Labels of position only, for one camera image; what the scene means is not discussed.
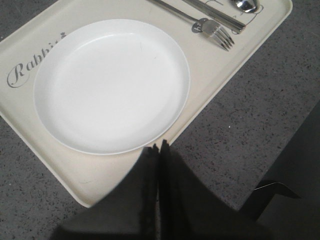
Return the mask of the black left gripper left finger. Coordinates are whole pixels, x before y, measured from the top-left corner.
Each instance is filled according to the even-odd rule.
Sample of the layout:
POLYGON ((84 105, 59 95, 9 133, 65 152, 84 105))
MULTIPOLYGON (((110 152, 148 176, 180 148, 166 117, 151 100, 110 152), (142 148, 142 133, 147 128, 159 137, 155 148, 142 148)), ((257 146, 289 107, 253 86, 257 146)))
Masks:
POLYGON ((159 149, 145 147, 123 180, 103 199, 61 223, 53 240, 154 240, 159 149))

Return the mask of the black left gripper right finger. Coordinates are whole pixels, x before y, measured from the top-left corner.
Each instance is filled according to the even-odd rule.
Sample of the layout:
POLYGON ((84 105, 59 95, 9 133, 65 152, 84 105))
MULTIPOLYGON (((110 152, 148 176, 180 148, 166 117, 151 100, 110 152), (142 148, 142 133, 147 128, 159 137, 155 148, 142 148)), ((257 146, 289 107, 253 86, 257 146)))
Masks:
POLYGON ((162 240, 271 240, 265 227, 215 196, 163 140, 159 159, 162 240))

